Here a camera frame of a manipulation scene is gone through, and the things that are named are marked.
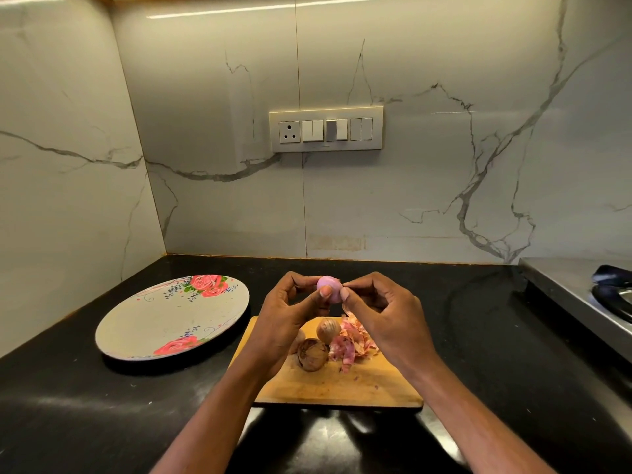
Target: wall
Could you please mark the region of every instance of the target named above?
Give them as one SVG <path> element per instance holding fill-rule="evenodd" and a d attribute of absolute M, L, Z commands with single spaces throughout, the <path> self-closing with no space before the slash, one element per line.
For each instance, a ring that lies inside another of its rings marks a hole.
<path fill-rule="evenodd" d="M 169 252 L 632 257 L 632 0 L 195 0 L 115 32 Z M 380 152 L 267 112 L 385 105 Z"/>
<path fill-rule="evenodd" d="M 0 356 L 164 253 L 107 12 L 0 0 Z"/>

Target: brown onion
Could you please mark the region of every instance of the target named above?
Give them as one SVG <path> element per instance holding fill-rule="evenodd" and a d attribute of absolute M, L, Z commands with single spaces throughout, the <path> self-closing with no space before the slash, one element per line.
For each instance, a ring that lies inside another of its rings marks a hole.
<path fill-rule="evenodd" d="M 289 353 L 294 354 L 298 349 L 298 345 L 301 344 L 305 340 L 305 333 L 302 329 L 298 330 L 298 334 L 292 341 L 292 345 L 289 347 Z"/>
<path fill-rule="evenodd" d="M 318 339 L 327 345 L 331 344 L 338 334 L 340 334 L 340 323 L 332 318 L 324 318 L 316 328 Z"/>
<path fill-rule="evenodd" d="M 297 351 L 298 364 L 307 372 L 318 371 L 329 357 L 329 348 L 319 339 L 305 339 Z"/>

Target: floral plate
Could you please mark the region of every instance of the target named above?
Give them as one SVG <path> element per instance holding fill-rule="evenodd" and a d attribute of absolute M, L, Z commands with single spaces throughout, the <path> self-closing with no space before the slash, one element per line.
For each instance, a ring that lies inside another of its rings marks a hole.
<path fill-rule="evenodd" d="M 219 274 L 156 284 L 118 304 L 101 320 L 95 340 L 115 359 L 166 358 L 213 339 L 248 307 L 248 288 Z"/>

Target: countertop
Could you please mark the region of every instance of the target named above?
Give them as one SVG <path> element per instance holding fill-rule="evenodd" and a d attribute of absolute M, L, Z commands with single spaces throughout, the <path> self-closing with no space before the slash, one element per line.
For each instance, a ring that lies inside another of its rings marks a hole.
<path fill-rule="evenodd" d="M 393 278 L 422 300 L 448 366 L 559 473 L 630 471 L 631 365 L 525 289 L 517 267 L 166 256 L 0 359 L 0 472 L 150 470 L 288 270 Z M 117 303 L 202 273 L 248 286 L 250 305 L 235 326 L 172 358 L 123 363 L 100 354 L 94 332 Z M 228 472 L 465 472 L 422 418 L 408 409 L 253 408 Z"/>

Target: gas stove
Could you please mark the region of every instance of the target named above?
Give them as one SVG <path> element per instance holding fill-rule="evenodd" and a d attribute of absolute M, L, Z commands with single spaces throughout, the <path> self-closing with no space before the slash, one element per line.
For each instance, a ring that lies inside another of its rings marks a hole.
<path fill-rule="evenodd" d="M 524 276 L 632 363 L 632 260 L 523 258 Z"/>

